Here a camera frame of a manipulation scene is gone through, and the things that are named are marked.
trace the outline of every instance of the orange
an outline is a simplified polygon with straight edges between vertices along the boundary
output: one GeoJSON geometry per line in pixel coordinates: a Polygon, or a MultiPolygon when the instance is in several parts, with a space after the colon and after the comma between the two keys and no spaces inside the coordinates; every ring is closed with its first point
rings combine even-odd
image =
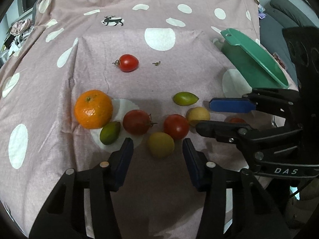
{"type": "Polygon", "coordinates": [[[97,129],[110,122],[113,113],[111,98],[99,90],[82,93],[74,106],[74,115],[84,128],[97,129]]]}

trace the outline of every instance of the deer print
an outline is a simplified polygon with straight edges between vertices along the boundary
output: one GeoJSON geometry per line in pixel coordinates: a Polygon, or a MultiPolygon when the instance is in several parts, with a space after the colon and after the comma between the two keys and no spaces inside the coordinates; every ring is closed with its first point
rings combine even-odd
{"type": "Polygon", "coordinates": [[[106,16],[104,17],[105,20],[102,21],[102,23],[105,25],[105,26],[108,26],[109,23],[116,23],[114,26],[116,26],[117,24],[121,23],[123,26],[123,22],[122,22],[122,18],[121,17],[117,17],[117,18],[114,18],[115,16],[106,16]]]}

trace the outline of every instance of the green dustpan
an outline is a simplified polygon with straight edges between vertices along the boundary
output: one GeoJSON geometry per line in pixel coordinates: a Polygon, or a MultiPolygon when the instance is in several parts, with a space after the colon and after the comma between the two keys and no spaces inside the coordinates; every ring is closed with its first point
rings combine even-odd
{"type": "Polygon", "coordinates": [[[225,38],[221,51],[252,88],[289,87],[275,59],[250,37],[233,28],[223,30],[221,35],[225,38]]]}

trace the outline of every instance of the green lime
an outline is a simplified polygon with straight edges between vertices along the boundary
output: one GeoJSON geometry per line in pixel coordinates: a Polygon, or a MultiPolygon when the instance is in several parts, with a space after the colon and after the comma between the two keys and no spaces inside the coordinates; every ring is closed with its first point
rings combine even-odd
{"type": "Polygon", "coordinates": [[[121,123],[119,121],[112,121],[102,128],[100,133],[100,140],[104,145],[110,145],[118,139],[121,130],[121,123]]]}
{"type": "Polygon", "coordinates": [[[179,92],[173,97],[173,101],[180,106],[190,106],[196,103],[199,98],[190,92],[179,92]]]}

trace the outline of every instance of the cherry tomato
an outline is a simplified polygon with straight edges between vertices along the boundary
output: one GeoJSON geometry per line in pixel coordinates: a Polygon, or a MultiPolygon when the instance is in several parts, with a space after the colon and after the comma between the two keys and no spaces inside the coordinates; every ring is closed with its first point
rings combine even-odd
{"type": "Polygon", "coordinates": [[[134,136],[144,135],[154,124],[151,116],[141,110],[131,110],[123,118],[124,129],[134,136]]]}
{"type": "Polygon", "coordinates": [[[125,54],[115,62],[123,72],[134,71],[138,67],[138,59],[135,56],[125,54]]]}
{"type": "Polygon", "coordinates": [[[245,124],[247,124],[246,121],[241,119],[241,118],[231,118],[228,122],[230,122],[230,123],[245,123],[245,124]]]}
{"type": "Polygon", "coordinates": [[[164,132],[170,135],[174,140],[183,139],[189,131],[189,123],[181,115],[169,115],[164,121],[164,132]]]}

